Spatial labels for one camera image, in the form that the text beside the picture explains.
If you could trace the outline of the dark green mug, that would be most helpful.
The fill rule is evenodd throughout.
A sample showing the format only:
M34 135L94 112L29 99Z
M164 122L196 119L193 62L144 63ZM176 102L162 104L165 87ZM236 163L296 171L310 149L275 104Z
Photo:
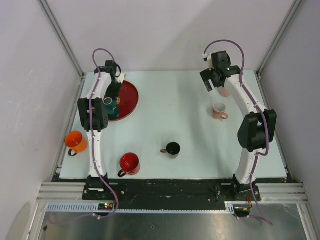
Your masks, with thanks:
M114 99L107 97L103 100L103 103L109 119L114 120L120 115L119 107Z

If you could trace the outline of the light pink tall mug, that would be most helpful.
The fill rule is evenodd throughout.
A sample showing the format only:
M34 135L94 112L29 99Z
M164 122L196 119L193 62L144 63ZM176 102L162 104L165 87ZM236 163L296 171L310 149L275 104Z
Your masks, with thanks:
M225 87L220 87L219 91L220 91L220 94L225 98L228 98L231 96L230 92Z

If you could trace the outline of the small pink mug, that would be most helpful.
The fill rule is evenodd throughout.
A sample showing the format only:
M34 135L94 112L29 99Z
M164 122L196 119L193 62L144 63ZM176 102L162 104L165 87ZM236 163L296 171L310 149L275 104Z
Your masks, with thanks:
M226 105L223 102L215 102L212 108L212 117L214 119L228 119L228 114L226 113Z

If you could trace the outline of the large orange mug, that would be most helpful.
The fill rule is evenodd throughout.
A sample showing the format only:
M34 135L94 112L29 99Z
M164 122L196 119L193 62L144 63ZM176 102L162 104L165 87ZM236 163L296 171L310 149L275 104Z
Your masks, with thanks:
M79 131L70 132L64 139L65 145L69 148L68 155L75 157L77 154L84 152L88 147L86 138Z

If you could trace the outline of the red mug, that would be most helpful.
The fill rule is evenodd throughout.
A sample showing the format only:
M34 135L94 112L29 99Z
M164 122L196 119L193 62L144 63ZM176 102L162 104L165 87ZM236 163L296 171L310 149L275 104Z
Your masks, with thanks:
M120 171L117 176L119 178L124 177L125 175L134 176L139 173L141 169L139 157L132 152L124 154L119 161Z

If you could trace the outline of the brown speckled mug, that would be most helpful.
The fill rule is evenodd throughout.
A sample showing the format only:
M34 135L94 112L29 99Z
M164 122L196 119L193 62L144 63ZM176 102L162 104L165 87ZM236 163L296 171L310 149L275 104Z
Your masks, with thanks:
M171 159L175 159L181 152L181 146L177 142L170 142L164 149L161 149L160 152L167 154Z

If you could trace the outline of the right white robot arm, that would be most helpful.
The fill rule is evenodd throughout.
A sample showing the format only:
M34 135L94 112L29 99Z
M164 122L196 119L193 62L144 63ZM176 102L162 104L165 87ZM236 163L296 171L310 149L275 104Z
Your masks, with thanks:
M259 157L269 153L269 144L275 135L277 113L258 101L243 79L243 70L231 64L226 51L204 53L202 56L208 68L200 72L200 76L207 91L225 88L243 116L237 133L242 148L239 166L230 185L215 186L215 198L218 201L246 201L259 194L255 189L255 171Z

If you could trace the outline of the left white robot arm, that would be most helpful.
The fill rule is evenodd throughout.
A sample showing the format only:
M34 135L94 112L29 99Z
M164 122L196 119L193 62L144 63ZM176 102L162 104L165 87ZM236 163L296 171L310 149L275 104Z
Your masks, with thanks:
M93 192L101 200L111 194L111 187L105 184L108 171L104 161L103 131L108 127L109 117L104 99L109 87L120 84L117 68L118 64L113 60L107 60L104 66L97 67L89 93L77 101L80 123L86 131L89 146L90 167L84 193Z

